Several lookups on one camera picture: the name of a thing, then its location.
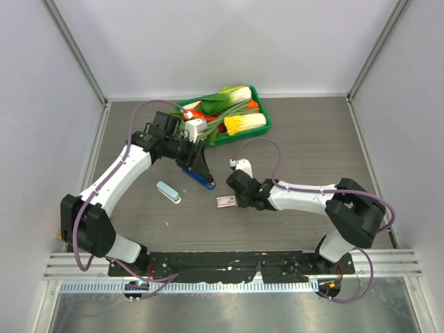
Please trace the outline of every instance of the gray wooden tabletop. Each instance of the gray wooden tabletop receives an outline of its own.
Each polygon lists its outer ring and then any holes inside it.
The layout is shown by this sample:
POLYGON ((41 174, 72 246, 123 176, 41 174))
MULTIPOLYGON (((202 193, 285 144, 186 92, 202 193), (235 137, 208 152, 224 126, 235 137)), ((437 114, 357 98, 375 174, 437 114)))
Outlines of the gray wooden tabletop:
MULTIPOLYGON (((121 152, 137 104, 112 104, 94 179, 121 152)), ((278 179, 300 185, 328 185, 347 177, 373 191, 345 98, 264 99, 264 105, 273 122, 266 136, 279 142, 284 153, 278 179)), ((135 129, 142 130, 155 111, 170 109, 160 104, 145 107, 136 117, 135 129)), ((315 249, 321 237, 334 229, 327 217, 294 210, 216 208, 216 197, 233 193, 225 180, 231 172, 228 160, 240 144, 205 151, 216 181, 212 191, 185 175, 173 160, 158 160, 115 207, 111 220, 116 231, 157 251, 315 249), (159 180, 180 193, 180 204, 174 205, 156 189, 159 180)), ((266 142, 251 143, 242 156, 250 160, 259 181, 271 177, 278 160, 275 147, 266 142)), ((373 248, 391 248, 388 234, 378 235, 373 248)))

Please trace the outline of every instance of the green basket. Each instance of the green basket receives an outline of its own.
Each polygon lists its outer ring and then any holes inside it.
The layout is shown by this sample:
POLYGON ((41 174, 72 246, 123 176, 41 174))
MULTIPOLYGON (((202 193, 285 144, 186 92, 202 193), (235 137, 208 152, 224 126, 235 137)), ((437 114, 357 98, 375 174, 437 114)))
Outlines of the green basket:
MULTIPOLYGON (((219 135, 216 138, 214 146, 220 146, 221 144, 229 144, 230 142, 250 139, 251 137, 258 137, 260 135, 266 134, 268 132, 268 130, 271 128, 271 126, 272 126, 271 119, 268 116, 268 113, 266 113, 264 105, 262 104, 262 101, 259 98, 259 95, 257 94, 256 89, 253 86, 250 86, 250 89, 251 89, 251 99, 256 101, 259 104, 260 112, 263 113, 265 116, 266 125, 259 127, 259 128, 255 128, 254 130, 246 130, 245 132, 240 132, 240 133, 237 133, 237 134, 231 135, 231 136, 229 136, 227 133, 223 133, 222 135, 219 135)), ((201 99, 201 97, 196 97, 195 99, 189 99, 187 101, 178 102, 178 104, 181 106, 184 106, 184 105, 199 101, 200 99, 201 99)), ((205 146, 206 147, 214 147, 214 146, 210 145, 208 142, 206 143, 205 146)))

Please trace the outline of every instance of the white wall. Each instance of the white wall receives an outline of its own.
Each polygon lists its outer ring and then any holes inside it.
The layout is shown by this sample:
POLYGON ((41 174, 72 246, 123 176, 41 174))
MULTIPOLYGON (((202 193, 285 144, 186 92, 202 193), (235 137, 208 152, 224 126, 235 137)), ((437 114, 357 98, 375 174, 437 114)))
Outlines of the white wall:
POLYGON ((377 177, 444 314, 444 2, 412 1, 355 100, 377 177))
POLYGON ((350 91, 396 0, 56 0, 105 95, 350 91))
POLYGON ((28 332, 100 104, 40 1, 0 2, 0 330, 28 332))

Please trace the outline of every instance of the small red and white box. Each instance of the small red and white box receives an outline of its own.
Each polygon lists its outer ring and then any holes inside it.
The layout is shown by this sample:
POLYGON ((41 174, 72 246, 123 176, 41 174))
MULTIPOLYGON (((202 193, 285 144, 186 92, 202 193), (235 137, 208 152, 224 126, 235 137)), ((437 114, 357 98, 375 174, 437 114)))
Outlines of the small red and white box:
POLYGON ((235 196, 221 196, 217 199, 217 207, 225 208, 225 207, 234 207, 237 206, 236 197, 235 196))

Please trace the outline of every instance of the blue object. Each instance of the blue object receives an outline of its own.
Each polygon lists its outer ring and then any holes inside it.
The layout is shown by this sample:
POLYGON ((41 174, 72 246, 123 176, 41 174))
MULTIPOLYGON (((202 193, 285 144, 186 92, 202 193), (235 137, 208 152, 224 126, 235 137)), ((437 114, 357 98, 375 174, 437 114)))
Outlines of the blue object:
POLYGON ((179 193, 171 186, 168 186, 164 182, 158 182, 156 187, 161 191, 166 197, 170 198, 172 201, 176 202, 180 199, 179 193))
POLYGON ((205 179, 200 177, 197 173, 188 171, 186 169, 182 169, 182 171, 185 172, 191 178, 193 178, 196 182, 198 182, 202 186, 206 187, 207 189, 215 189, 216 188, 216 182, 208 183, 205 179))

